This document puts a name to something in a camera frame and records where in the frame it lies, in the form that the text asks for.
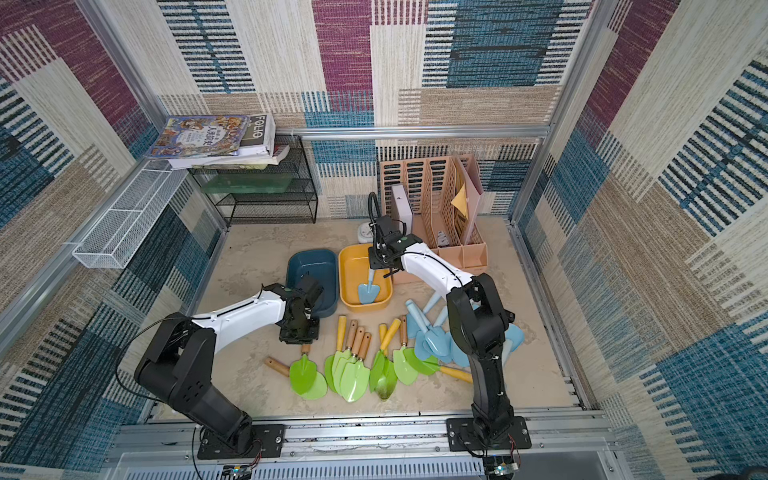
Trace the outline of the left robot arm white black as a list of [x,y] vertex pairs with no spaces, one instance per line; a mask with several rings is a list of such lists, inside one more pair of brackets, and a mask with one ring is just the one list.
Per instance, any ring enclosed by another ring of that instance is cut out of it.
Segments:
[[294,287],[273,283],[259,293],[209,313],[170,314],[160,321],[139,360],[134,380],[161,402],[204,427],[236,458],[253,453],[252,418],[212,384],[215,355],[229,344],[268,326],[279,340],[306,345],[319,337],[315,304],[324,288],[311,276]]

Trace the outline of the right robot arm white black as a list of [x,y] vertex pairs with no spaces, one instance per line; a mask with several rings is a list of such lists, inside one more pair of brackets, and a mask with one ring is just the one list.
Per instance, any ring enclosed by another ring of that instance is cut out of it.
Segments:
[[445,298],[452,338],[469,360],[473,427],[480,445],[489,448],[506,439],[514,425],[514,408],[505,388],[502,350],[514,315],[503,307],[493,279],[451,265],[419,237],[404,233],[388,215],[371,211],[369,225],[373,269],[405,271]]

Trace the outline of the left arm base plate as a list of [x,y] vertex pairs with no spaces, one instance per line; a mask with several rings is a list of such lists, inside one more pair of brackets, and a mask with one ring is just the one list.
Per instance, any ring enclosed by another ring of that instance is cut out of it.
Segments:
[[284,424],[254,424],[231,438],[222,439],[203,428],[198,441],[199,460],[278,458],[282,452],[286,426]]

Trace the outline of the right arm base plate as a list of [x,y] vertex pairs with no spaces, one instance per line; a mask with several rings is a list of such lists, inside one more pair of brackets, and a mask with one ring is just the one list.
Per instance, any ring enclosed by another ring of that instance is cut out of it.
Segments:
[[453,417],[445,420],[449,449],[479,455],[491,450],[526,450],[532,447],[529,429],[522,416],[487,426],[479,419]]

